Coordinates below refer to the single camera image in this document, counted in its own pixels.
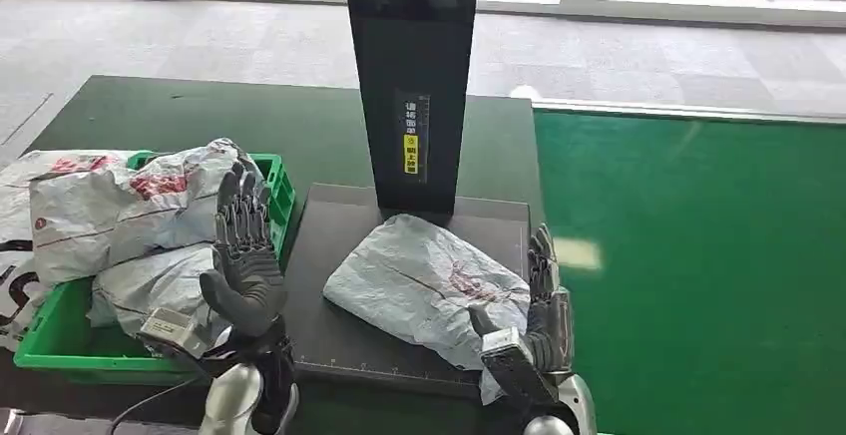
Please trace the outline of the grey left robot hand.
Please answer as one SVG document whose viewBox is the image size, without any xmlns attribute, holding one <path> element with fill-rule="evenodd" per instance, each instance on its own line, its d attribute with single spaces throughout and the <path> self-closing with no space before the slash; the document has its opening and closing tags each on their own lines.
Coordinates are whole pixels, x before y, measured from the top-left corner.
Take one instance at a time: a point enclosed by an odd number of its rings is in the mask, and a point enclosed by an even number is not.
<svg viewBox="0 0 846 435">
<path fill-rule="evenodd" d="M 213 269 L 200 276 L 210 308 L 245 336 L 265 335 L 280 318 L 282 274 L 270 234 L 270 190 L 241 161 L 218 186 Z"/>
</svg>

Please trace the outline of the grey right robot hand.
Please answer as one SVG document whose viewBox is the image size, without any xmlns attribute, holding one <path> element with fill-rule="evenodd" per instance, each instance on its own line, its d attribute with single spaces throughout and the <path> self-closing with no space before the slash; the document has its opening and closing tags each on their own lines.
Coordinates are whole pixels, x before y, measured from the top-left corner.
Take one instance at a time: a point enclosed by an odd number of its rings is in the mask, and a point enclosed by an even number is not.
<svg viewBox="0 0 846 435">
<path fill-rule="evenodd" d="M 530 238 L 528 264 L 531 299 L 523 333 L 513 327 L 497 327 L 482 305 L 469 307 L 473 329 L 483 339 L 481 359 L 493 374 L 523 368 L 541 375 L 570 373 L 570 293 L 560 282 L 554 241 L 544 223 Z"/>
</svg>

